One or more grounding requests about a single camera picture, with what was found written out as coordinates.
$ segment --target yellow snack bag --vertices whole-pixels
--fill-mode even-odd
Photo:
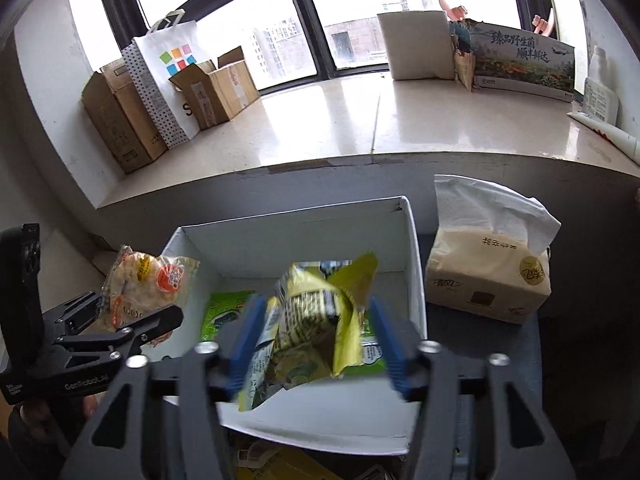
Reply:
[[[292,264],[276,283],[267,325],[239,396],[240,411],[252,410],[281,389],[339,376],[362,364],[364,304],[378,261]]]

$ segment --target screw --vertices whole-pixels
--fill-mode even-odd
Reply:
[[[489,362],[493,366],[506,366],[511,362],[511,359],[505,354],[491,354],[489,356]]]
[[[198,343],[195,346],[195,351],[198,354],[213,354],[213,352],[217,352],[218,348],[220,348],[218,346],[218,343],[216,343],[215,341],[205,341],[202,343]]]
[[[439,354],[442,352],[442,345],[436,341],[422,341],[418,345],[418,350],[425,354]]]
[[[146,355],[132,355],[127,359],[127,367],[129,368],[143,368],[149,362],[149,358]]]

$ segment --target blue gripper pad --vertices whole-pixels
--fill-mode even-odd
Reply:
[[[267,299],[252,294],[244,304],[240,317],[223,326],[215,338],[220,346],[218,355],[223,360],[218,370],[226,376],[223,388],[229,399],[242,390],[255,344],[264,327],[266,309]]]
[[[393,309],[371,298],[369,301],[369,320],[376,333],[386,363],[386,371],[394,390],[405,400],[414,400],[411,375],[417,366],[418,345],[422,338],[411,321],[399,319]]]

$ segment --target white countertop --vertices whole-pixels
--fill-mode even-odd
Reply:
[[[388,73],[263,97],[127,175],[101,206],[227,173],[367,164],[386,153],[503,153],[557,158],[634,176],[640,168],[566,114],[572,104]]]

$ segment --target white paper bag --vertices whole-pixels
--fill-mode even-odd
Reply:
[[[378,21],[393,79],[455,79],[453,43],[443,11],[384,12]]]
[[[198,44],[196,22],[178,23],[183,14],[183,10],[168,14],[122,51],[136,90],[169,148],[193,139],[200,130],[182,93],[169,78],[189,64],[209,59]],[[174,18],[173,23],[158,30],[169,18]]]
[[[547,248],[560,222],[538,200],[493,182],[436,175],[435,189],[428,301],[524,323],[551,294]]]

